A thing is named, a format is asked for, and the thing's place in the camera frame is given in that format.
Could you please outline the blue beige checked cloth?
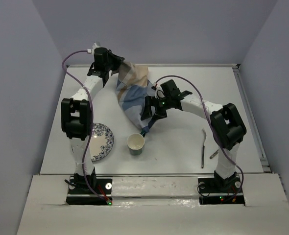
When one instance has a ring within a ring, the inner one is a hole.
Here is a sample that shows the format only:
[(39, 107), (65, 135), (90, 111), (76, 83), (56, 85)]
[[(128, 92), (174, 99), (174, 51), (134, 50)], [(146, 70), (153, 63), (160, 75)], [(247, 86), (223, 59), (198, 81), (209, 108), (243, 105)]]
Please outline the blue beige checked cloth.
[(155, 96), (156, 93), (148, 78), (148, 67), (123, 62), (112, 75), (116, 73), (118, 79), (115, 93), (119, 106), (137, 128), (148, 133), (154, 121), (152, 118), (141, 120), (141, 116), (145, 108), (145, 97)]

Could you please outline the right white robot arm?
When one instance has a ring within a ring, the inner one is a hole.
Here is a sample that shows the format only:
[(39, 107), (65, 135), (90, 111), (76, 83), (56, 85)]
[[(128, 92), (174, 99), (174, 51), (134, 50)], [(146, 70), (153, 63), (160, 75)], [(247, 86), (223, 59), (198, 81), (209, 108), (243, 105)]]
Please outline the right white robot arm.
[(156, 121), (167, 117), (167, 110), (178, 109), (205, 119), (218, 145), (218, 161), (214, 176), (203, 187), (209, 192), (224, 192), (236, 182), (237, 153), (247, 133), (245, 124), (232, 103), (215, 104), (203, 99), (201, 94), (180, 91), (173, 80), (161, 84), (161, 90), (153, 87), (155, 96), (146, 96), (142, 120)]

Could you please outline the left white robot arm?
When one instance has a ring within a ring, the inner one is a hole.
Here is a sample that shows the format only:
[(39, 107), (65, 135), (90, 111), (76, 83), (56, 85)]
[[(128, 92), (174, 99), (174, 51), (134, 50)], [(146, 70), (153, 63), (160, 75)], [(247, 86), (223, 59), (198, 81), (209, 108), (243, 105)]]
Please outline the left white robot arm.
[[(91, 54), (94, 57), (84, 82), (68, 72), (66, 66), (66, 61), (79, 53)], [(110, 49), (96, 47), (75, 51), (62, 62), (62, 69), (66, 75), (80, 85), (73, 96), (61, 101), (61, 128), (70, 140), (75, 161), (73, 186), (80, 187), (85, 193), (93, 193), (101, 199), (105, 197), (95, 191), (96, 170), (88, 154), (94, 126), (93, 98), (106, 85), (109, 72), (117, 70), (123, 61), (123, 57), (115, 55)]]

